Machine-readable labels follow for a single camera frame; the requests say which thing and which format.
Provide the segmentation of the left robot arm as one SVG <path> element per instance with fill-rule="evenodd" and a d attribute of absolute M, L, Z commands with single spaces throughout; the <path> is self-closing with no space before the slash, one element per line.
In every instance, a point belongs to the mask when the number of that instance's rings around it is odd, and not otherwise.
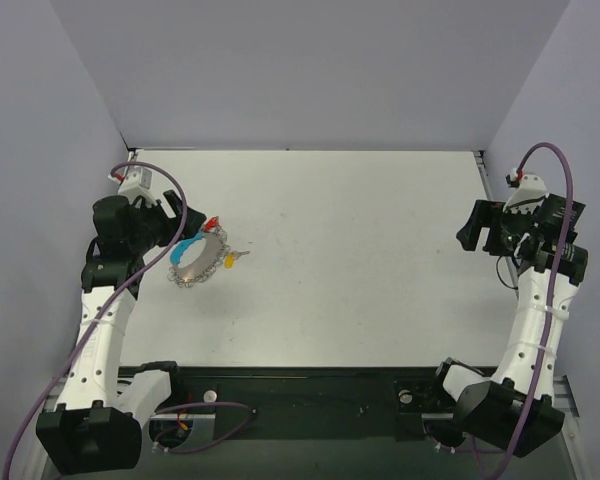
<path fill-rule="evenodd" d="M 187 206 L 173 190 L 152 201 L 112 195 L 93 206 L 96 235 L 81 272 L 82 319 L 55 407 L 36 421 L 36 436 L 62 475 L 127 470 L 136 466 L 142 430 L 154 410 L 180 408 L 184 384 L 165 370 L 135 375 L 124 392 L 118 373 L 126 328 L 140 283 L 150 269 L 145 255 L 162 254 L 194 237 L 203 213 Z"/>

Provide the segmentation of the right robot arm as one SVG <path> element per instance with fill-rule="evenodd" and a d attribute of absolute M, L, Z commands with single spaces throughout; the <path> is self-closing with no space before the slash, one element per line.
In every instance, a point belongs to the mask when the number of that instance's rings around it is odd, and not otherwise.
<path fill-rule="evenodd" d="M 570 227 L 561 241 L 565 206 L 565 198 L 554 194 L 514 207 L 475 202 L 456 238 L 464 250 L 473 251 L 486 230 L 486 253 L 515 258 L 518 303 L 512 330 L 493 374 L 448 358 L 426 386 L 433 406 L 452 407 L 457 430 L 501 450 L 513 444 L 516 457 L 553 438 L 564 422 L 555 406 L 553 371 L 588 262 L 587 250 L 575 243 L 574 228 L 585 206 L 572 204 Z"/>

